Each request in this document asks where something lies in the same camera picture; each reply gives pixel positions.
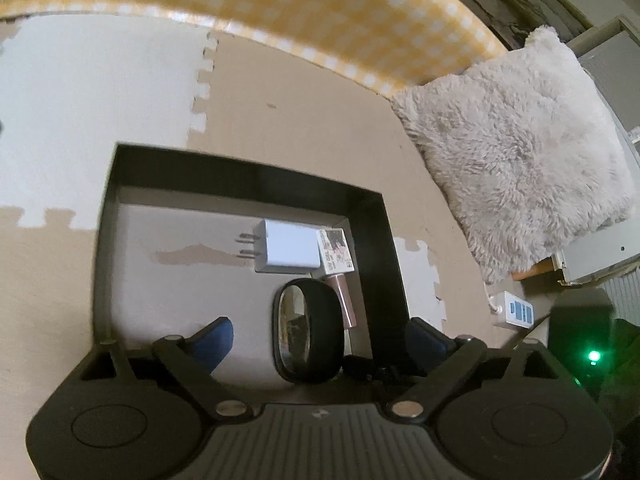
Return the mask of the black device with green LED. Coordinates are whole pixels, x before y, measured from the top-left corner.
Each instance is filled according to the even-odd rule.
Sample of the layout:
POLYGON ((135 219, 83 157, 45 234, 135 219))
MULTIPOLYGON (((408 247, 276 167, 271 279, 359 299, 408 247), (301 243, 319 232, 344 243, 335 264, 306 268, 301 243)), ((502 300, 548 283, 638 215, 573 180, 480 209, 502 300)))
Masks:
POLYGON ((556 298, 548 348, 594 400, 620 400, 639 388, 639 327, 617 316, 603 289, 570 289, 556 298))

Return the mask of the UV gel polish bottle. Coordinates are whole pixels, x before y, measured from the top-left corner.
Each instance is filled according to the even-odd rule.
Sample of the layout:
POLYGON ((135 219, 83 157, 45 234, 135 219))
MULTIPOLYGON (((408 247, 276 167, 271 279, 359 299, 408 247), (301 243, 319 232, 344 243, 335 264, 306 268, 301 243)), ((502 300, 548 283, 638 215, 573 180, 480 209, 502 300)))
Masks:
POLYGON ((316 275, 336 293, 344 327, 350 330, 358 322, 346 280, 346 275, 355 271, 346 235, 340 228, 318 229, 317 240, 321 264, 316 275))

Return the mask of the dark wooden furniture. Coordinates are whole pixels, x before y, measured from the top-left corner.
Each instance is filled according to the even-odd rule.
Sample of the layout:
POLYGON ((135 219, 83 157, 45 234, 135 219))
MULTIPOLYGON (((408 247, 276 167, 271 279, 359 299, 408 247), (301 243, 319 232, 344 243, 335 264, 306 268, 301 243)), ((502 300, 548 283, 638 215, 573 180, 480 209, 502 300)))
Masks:
POLYGON ((497 0, 500 14, 494 31, 510 48, 523 47, 540 26, 551 27, 567 44, 592 27, 584 12, 568 0, 497 0))

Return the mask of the black open box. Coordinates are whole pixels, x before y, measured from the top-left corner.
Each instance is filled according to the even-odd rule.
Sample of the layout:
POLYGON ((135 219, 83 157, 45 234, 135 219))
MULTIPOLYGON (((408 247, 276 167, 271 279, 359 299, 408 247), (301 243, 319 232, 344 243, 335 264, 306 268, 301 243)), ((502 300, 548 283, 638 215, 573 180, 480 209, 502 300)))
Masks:
POLYGON ((100 215, 92 336, 142 348, 220 314, 252 356, 266 350, 268 292, 283 273, 259 273, 259 228, 277 220, 340 228, 355 272, 352 350, 381 362, 404 352, 408 321, 381 194, 236 158, 120 144, 100 215))

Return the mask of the yellow checkered cloth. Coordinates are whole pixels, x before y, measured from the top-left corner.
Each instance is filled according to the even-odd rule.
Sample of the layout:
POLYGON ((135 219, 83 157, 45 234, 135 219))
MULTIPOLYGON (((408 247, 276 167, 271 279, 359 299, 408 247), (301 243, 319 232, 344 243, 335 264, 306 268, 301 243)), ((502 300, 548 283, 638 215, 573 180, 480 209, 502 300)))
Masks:
POLYGON ((4 18, 79 12, 201 25, 298 56, 381 96, 504 51, 459 0, 1 0, 4 18))

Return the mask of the white USB wall charger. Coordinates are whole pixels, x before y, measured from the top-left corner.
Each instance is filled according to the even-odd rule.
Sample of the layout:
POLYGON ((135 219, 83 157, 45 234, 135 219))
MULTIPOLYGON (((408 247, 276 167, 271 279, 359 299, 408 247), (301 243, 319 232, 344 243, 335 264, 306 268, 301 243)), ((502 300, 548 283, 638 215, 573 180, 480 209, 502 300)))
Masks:
POLYGON ((318 269, 318 229, 306 224, 262 219, 250 233, 241 233, 240 251, 254 261, 257 273, 305 274, 318 269))

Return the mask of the black computer mouse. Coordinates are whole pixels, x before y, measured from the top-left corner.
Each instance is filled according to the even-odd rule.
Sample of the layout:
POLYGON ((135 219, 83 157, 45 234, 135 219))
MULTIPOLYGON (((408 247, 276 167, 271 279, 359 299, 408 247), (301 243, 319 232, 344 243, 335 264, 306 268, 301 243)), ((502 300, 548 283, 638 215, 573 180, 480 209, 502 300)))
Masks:
POLYGON ((271 348, 279 375, 295 385, 320 385, 338 375, 345 335, 340 300, 327 284, 296 278, 276 293, 271 348))

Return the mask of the fluffy white cushion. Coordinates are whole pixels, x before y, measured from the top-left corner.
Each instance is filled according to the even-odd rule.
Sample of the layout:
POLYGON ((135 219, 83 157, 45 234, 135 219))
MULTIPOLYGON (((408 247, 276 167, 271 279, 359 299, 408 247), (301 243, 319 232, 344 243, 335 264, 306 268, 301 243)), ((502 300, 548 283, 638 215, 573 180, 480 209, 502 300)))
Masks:
POLYGON ((407 88, 392 107, 444 193, 487 283, 550 257, 607 212, 585 158, 592 81, 555 30, 459 75, 407 88))

